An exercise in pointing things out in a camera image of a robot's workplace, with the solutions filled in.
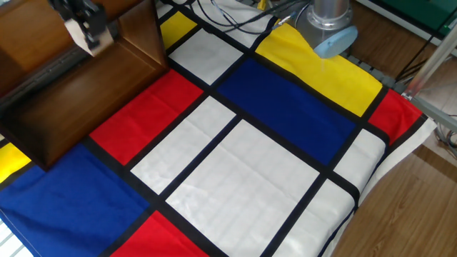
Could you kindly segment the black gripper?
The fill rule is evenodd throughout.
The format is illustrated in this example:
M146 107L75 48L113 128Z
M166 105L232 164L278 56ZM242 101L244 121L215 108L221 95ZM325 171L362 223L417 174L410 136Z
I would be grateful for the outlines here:
M106 11L102 4L91 0L48 0L52 9L57 11L64 21L74 19L83 21L84 35L89 49L100 45L100 36L106 30Z

